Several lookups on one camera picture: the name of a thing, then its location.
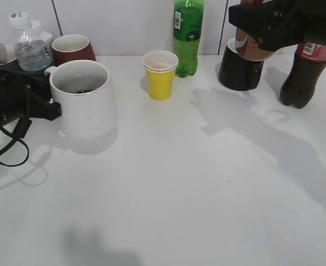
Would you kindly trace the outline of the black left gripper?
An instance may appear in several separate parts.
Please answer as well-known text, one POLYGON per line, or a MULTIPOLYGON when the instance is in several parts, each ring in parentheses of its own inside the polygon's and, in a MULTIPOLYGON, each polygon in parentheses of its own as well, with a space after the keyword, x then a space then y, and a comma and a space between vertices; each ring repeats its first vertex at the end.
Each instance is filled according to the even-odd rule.
POLYGON ((24 71, 17 62, 10 62, 2 65, 2 70, 18 73, 25 81, 30 93, 30 117, 53 121, 62 115, 61 106, 53 99, 49 76, 44 74, 44 70, 24 71))

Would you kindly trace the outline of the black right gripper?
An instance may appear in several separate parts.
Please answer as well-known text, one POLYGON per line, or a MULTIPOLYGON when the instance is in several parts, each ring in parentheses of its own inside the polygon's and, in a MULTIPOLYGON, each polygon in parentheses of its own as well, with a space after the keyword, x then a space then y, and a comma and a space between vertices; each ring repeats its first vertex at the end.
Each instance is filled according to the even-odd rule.
POLYGON ((302 43, 326 45, 326 1, 268 1, 229 7, 229 22, 269 52, 302 43))

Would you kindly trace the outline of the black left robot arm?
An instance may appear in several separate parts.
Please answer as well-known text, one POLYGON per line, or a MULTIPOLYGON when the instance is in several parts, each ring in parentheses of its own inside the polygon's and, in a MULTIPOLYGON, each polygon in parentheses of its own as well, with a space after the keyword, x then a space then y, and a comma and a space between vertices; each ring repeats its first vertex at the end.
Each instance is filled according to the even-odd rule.
POLYGON ((0 127, 21 117, 53 121, 61 107, 51 103, 49 76, 44 72, 16 71, 0 67, 0 127))

